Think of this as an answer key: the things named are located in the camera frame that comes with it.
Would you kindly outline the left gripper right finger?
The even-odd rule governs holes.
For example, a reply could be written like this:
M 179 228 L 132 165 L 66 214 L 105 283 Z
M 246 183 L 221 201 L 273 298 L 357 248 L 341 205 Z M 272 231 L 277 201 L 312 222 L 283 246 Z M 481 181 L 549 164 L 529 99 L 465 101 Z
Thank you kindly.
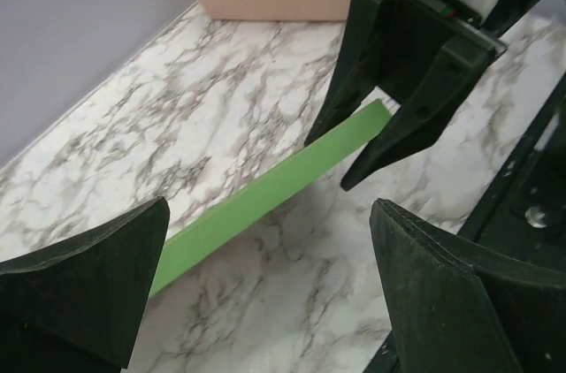
M 403 372 L 563 372 L 565 275 L 378 199 L 371 238 Z

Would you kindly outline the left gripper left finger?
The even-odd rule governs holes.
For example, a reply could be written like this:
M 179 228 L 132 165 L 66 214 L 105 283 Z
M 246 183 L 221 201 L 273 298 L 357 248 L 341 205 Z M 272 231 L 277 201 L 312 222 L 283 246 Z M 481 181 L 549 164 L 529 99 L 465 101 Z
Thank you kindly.
M 158 197 L 2 262 L 2 368 L 126 368 L 169 219 Z

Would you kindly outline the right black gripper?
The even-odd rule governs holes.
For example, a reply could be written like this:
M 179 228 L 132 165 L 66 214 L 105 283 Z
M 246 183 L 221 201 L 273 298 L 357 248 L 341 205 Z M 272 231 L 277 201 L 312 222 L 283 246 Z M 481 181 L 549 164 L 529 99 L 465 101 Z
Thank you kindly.
M 333 76 L 304 144 L 349 118 L 379 79 L 402 103 L 341 188 L 431 147 L 503 52 L 499 38 L 538 1 L 350 0 Z

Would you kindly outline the green wooden picture frame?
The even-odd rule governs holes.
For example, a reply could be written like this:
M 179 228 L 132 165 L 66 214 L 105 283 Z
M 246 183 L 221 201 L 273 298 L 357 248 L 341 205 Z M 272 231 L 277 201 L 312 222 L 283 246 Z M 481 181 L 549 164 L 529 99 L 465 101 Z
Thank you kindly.
M 390 119 L 381 101 L 369 103 L 317 141 L 207 209 L 164 244 L 150 295 L 197 265 L 260 217 L 303 190 L 376 137 Z

